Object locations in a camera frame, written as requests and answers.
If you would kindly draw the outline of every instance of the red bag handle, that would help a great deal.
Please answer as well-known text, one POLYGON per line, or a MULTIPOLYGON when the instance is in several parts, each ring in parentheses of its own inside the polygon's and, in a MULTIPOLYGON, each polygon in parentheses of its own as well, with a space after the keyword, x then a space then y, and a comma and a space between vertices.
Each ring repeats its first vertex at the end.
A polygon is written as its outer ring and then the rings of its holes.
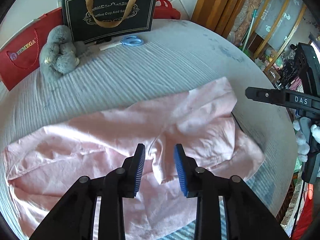
POLYGON ((159 7, 168 7, 170 9, 172 8, 172 4, 168 0, 157 0, 157 1, 159 1, 161 3, 161 6, 159 6, 159 7))
POLYGON ((15 67, 17 67, 17 68, 27 70, 27 69, 33 68, 33 66, 38 62, 38 58, 39 58, 39 54, 40 54, 39 38, 38 38, 38 33, 37 33, 36 29, 33 29, 33 30, 34 30, 35 35, 36 35, 36 41, 37 41, 37 46, 38 46, 38 52, 37 52, 36 60, 34 61, 34 63, 33 63, 30 67, 28 67, 28 68, 23 68, 23 67, 19 67, 19 66, 17 66, 17 65, 12 61, 12 59, 10 58, 10 56, 9 56, 9 54, 8 54, 8 52, 9 52, 9 51, 7 51, 7 53, 6 53, 6 54, 7 54, 8 59, 10 60, 10 62, 11 62, 15 67))

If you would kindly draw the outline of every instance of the light blue bedspread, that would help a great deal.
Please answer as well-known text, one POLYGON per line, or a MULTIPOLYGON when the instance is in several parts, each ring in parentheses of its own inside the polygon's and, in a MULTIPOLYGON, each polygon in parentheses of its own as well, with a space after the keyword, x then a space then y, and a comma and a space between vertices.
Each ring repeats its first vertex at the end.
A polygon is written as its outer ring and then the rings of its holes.
MULTIPOLYGON (((244 95, 248 86, 273 88, 266 76, 231 43, 192 22, 154 20, 152 31, 138 36, 144 45, 87 52, 80 66, 55 84, 45 84, 39 69, 10 92, 1 83, 1 149, 44 125, 191 90, 226 76, 238 98, 234 116, 266 155, 248 185, 276 215, 291 181, 297 146, 284 108, 253 102, 244 95)), ((0 211, 24 239, 4 181, 2 159, 0 211)), ((193 222, 164 239, 192 239, 194 228, 193 222)))

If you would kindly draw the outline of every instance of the red container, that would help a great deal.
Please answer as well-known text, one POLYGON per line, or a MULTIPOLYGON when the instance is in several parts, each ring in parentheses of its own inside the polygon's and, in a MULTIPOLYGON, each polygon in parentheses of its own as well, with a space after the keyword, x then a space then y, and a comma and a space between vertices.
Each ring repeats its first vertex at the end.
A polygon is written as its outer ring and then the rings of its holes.
POLYGON ((39 67, 39 54, 49 32, 62 24, 62 10, 57 8, 31 22, 1 49, 0 76, 9 91, 39 67))
POLYGON ((175 19, 180 20, 180 12, 172 8, 172 4, 168 0, 157 0, 161 3, 155 6, 153 14, 154 19, 175 19))

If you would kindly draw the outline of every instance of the gray plush toy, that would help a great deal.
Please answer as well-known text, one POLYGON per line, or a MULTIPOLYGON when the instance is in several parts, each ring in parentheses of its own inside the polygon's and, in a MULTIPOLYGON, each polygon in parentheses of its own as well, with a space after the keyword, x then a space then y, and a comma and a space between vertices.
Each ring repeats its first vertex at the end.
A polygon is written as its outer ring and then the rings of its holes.
POLYGON ((53 28, 47 43, 40 52, 40 71, 47 82, 57 81, 60 77, 75 70, 79 56, 86 51, 82 41, 72 43, 71 31, 65 25, 53 28))

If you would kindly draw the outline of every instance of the pink cloth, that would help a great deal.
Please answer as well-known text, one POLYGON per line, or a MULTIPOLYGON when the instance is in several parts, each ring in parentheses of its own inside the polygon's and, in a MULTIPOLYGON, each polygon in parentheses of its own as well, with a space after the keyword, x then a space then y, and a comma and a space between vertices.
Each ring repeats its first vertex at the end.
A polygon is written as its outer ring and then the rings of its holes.
POLYGON ((302 81, 299 77, 296 78, 296 80, 291 84, 291 86, 289 87, 290 90, 296 90, 298 88, 298 86, 300 86, 302 84, 302 81))
POLYGON ((6 178, 22 231, 30 236, 83 175, 105 176, 146 146, 140 191, 124 199, 127 239, 157 239, 196 218, 196 199, 180 191, 173 146, 182 143, 215 175, 249 179, 265 157, 236 127, 231 85, 221 78, 189 92, 138 102, 45 126, 3 151, 6 178))

